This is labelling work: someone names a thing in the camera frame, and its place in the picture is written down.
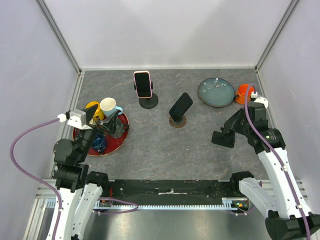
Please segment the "black phone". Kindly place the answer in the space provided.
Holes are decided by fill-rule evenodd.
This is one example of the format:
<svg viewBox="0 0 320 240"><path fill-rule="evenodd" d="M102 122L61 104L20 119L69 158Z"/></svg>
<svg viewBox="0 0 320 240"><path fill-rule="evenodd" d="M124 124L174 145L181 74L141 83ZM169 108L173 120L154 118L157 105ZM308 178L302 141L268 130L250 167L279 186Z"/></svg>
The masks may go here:
<svg viewBox="0 0 320 240"><path fill-rule="evenodd" d="M177 100L177 102L169 110L169 114L174 121L177 121L192 106L192 104L193 100L187 92L184 92Z"/></svg>
<svg viewBox="0 0 320 240"><path fill-rule="evenodd" d="M222 133L227 135L231 132L235 132L235 130L239 128L238 125L242 117L243 111L240 109L224 123Z"/></svg>

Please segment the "black wedge phone stand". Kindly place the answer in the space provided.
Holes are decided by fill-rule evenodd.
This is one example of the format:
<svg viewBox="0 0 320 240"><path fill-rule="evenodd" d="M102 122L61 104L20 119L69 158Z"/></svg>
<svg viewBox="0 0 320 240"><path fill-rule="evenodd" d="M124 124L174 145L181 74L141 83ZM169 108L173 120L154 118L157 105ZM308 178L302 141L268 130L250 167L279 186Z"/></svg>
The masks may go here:
<svg viewBox="0 0 320 240"><path fill-rule="evenodd" d="M213 144L232 149L235 145L235 139L236 133L233 130L224 132L224 128L221 127L220 131L213 132L211 142Z"/></svg>

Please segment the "black round phone stand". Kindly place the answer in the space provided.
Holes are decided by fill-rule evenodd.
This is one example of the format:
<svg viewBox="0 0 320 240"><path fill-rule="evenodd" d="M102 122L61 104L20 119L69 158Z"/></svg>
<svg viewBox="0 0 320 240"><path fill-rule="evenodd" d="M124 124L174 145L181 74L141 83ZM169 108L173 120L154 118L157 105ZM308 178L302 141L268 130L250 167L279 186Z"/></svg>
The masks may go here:
<svg viewBox="0 0 320 240"><path fill-rule="evenodd" d="M139 98L138 102L142 108L152 109L159 102L158 96L155 93L153 93L153 82L152 81L151 81L151 89L152 89L152 97L150 97L150 98L139 98L138 97Z"/></svg>

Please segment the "pink case phone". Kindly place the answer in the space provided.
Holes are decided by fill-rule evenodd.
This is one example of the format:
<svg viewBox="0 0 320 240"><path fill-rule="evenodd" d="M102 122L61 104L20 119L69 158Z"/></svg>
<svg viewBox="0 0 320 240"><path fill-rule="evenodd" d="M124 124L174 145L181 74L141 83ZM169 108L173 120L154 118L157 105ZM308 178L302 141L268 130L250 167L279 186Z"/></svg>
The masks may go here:
<svg viewBox="0 0 320 240"><path fill-rule="evenodd" d="M152 82L150 79L150 72L147 70L135 71L133 73L134 89L139 98L152 97Z"/></svg>

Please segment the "copper base phone stand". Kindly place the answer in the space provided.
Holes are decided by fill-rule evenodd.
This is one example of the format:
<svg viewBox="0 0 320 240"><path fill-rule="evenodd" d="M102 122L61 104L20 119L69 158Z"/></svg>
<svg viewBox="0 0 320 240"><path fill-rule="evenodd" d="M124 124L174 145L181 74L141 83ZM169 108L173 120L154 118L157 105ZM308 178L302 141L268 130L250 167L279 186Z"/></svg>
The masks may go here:
<svg viewBox="0 0 320 240"><path fill-rule="evenodd" d="M169 117L169 123L174 128L182 128L187 123L187 118L185 115L183 115L181 118L179 118L177 121L174 121L174 119L170 116Z"/></svg>

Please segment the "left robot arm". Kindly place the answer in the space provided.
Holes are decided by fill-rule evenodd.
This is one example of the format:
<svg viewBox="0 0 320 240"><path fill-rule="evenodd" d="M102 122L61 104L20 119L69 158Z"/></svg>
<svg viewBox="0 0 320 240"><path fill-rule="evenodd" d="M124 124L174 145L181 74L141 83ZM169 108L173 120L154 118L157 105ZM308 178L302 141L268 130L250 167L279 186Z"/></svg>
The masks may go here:
<svg viewBox="0 0 320 240"><path fill-rule="evenodd" d="M58 118L78 130L73 139L62 138L53 148L57 171L54 173L57 196L48 240L82 240L99 197L110 191L108 175L89 172L84 161L97 134L110 130L114 118L91 124L98 105L71 110Z"/></svg>

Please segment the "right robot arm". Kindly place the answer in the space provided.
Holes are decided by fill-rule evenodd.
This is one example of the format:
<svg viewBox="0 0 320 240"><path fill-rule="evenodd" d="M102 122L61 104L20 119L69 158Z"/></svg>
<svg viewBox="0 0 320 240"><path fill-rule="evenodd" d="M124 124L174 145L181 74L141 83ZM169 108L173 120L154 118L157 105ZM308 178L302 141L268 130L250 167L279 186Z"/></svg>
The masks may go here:
<svg viewBox="0 0 320 240"><path fill-rule="evenodd" d="M254 177L236 179L229 184L235 197L243 194L264 216L266 230L273 240L311 239L320 229L319 214L312 213L292 173L286 144L276 128L270 128L263 103L246 103L226 121L223 137L234 147L236 134L247 138L269 177L274 196L267 193Z"/></svg>

